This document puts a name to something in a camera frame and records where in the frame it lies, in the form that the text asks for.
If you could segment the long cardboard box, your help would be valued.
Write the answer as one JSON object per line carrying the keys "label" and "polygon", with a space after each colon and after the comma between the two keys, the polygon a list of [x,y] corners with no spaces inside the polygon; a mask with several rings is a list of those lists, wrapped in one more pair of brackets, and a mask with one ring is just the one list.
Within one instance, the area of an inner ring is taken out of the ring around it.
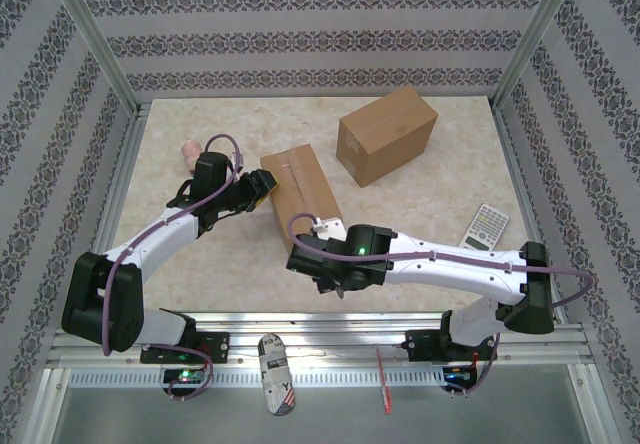
{"label": "long cardboard box", "polygon": [[310,144],[263,156],[260,167],[269,171],[277,186],[269,195],[287,253],[293,242],[287,223],[296,214],[308,212],[322,220],[341,218],[342,213]]}

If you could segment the tall cardboard box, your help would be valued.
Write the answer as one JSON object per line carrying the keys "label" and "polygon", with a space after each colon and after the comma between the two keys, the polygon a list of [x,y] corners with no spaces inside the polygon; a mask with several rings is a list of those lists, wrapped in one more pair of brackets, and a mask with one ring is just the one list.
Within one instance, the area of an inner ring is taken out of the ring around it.
{"label": "tall cardboard box", "polygon": [[336,157],[366,187],[423,154],[437,118],[414,87],[399,88],[340,119]]}

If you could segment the pink pencil sharpener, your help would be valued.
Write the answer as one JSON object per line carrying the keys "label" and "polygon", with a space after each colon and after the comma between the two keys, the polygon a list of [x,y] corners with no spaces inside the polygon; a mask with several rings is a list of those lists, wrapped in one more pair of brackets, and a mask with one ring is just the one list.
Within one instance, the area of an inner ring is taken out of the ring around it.
{"label": "pink pencil sharpener", "polygon": [[185,167],[191,175],[194,174],[196,162],[202,152],[201,144],[191,139],[186,140],[181,148]]}

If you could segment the white grey calculator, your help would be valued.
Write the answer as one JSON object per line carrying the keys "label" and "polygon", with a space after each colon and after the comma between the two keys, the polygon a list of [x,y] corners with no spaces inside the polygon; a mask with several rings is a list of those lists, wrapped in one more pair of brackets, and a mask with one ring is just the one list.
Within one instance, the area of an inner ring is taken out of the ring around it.
{"label": "white grey calculator", "polygon": [[467,249],[493,251],[509,220],[507,214],[482,203],[464,233],[459,246]]}

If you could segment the perforated metal strip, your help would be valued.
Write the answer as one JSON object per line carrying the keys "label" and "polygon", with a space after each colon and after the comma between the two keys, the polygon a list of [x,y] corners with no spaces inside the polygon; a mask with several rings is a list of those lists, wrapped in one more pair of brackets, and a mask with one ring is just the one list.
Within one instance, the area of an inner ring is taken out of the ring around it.
{"label": "perforated metal strip", "polygon": [[[390,387],[443,386],[457,375],[439,367],[391,367],[385,370]],[[160,368],[80,369],[71,372],[72,389],[151,389],[166,388],[171,379]],[[379,372],[373,368],[308,368],[293,370],[291,382],[296,388],[378,387]],[[222,368],[213,374],[214,388],[259,388],[261,373],[255,369]]]}

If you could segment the thin red pen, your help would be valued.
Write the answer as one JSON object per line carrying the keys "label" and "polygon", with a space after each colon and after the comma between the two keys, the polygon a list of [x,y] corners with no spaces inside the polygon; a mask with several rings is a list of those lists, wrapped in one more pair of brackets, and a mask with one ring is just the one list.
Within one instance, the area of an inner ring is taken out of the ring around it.
{"label": "thin red pen", "polygon": [[378,368],[379,383],[381,386],[381,395],[382,395],[384,412],[386,415],[390,415],[392,413],[391,390],[386,381],[386,375],[385,375],[385,370],[382,363],[382,357],[381,357],[379,345],[375,344],[374,349],[375,349],[376,362],[377,362],[377,368]]}

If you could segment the newspaper print fingerboard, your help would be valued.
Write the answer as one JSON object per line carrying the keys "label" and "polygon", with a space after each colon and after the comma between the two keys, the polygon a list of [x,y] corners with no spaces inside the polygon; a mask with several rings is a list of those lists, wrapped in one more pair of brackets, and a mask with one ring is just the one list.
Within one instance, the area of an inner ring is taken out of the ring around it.
{"label": "newspaper print fingerboard", "polygon": [[274,416],[284,416],[295,407],[295,391],[282,339],[267,333],[258,343],[261,384],[268,411]]}

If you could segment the right controller board with LED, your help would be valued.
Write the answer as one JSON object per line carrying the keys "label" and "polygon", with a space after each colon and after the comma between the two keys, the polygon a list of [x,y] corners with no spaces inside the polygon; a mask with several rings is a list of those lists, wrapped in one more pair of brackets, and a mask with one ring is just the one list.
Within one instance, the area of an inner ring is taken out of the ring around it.
{"label": "right controller board with LED", "polygon": [[445,366],[441,388],[452,397],[466,398],[478,381],[475,366]]}

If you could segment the controller board with led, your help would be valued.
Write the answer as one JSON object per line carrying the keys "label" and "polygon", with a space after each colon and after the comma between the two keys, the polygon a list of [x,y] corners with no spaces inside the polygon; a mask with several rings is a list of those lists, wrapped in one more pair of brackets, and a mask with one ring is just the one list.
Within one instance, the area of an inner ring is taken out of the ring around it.
{"label": "controller board with led", "polygon": [[203,393],[212,377],[209,367],[162,369],[160,386],[172,401],[184,402]]}
{"label": "controller board with led", "polygon": [[441,388],[452,397],[466,398],[478,381],[475,366],[445,366]]}

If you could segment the left controller board with LED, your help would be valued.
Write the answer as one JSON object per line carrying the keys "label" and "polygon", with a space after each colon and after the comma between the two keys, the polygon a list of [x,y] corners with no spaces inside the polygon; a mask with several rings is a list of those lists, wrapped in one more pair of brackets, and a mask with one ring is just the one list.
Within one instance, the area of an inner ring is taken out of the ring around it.
{"label": "left controller board with LED", "polygon": [[160,386],[172,401],[184,402],[203,393],[212,377],[209,367],[162,369]]}

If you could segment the aluminium enclosure frame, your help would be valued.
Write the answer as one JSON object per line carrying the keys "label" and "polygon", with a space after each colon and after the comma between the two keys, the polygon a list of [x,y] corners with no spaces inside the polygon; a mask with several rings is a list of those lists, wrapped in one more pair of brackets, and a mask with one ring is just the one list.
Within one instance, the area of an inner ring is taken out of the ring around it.
{"label": "aluminium enclosure frame", "polygon": [[[119,174],[92,245],[97,253],[153,222],[182,182],[186,138],[224,134],[247,168],[264,154],[311,144],[347,224],[384,226],[456,244],[478,206],[510,215],[502,245],[531,238],[520,177],[489,103],[512,57],[456,41],[449,48],[379,47],[428,31],[523,31],[543,0],[62,0],[129,110],[150,116],[115,161]],[[339,121],[405,86],[438,118],[423,154],[366,187],[336,157]],[[217,224],[146,283],[148,308],[228,332],[222,368],[260,371],[258,343],[277,334],[290,371],[412,363],[409,329],[437,328],[469,293],[428,285],[372,286],[343,299],[288,271],[269,204]],[[504,332],[498,359],[475,391],[440,386],[296,388],[274,416],[259,388],[214,388],[183,403],[161,388],[72,389],[80,369],[161,368],[132,348],[105,356],[58,331],[47,364],[66,380],[49,429],[61,444],[612,444],[619,438],[583,327],[559,318],[544,336]]]}

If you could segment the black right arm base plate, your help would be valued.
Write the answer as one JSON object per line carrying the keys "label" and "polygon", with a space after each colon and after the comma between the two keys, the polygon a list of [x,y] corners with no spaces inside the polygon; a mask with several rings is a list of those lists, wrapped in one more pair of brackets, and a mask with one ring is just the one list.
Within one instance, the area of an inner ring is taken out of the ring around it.
{"label": "black right arm base plate", "polygon": [[470,346],[456,343],[443,330],[412,329],[405,332],[401,348],[407,352],[410,362],[471,362],[475,358],[488,361],[495,350],[493,336],[485,338],[479,345]]}

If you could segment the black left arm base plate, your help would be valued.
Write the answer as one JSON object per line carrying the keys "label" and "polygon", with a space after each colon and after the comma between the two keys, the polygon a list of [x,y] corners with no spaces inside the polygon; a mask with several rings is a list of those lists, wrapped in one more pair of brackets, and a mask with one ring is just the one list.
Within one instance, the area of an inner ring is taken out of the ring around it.
{"label": "black left arm base plate", "polygon": [[[226,364],[229,340],[230,334],[228,332],[195,331],[191,336],[183,337],[177,347],[206,354],[213,364]],[[202,366],[205,359],[192,352],[148,346],[141,350],[140,362],[142,364]]]}

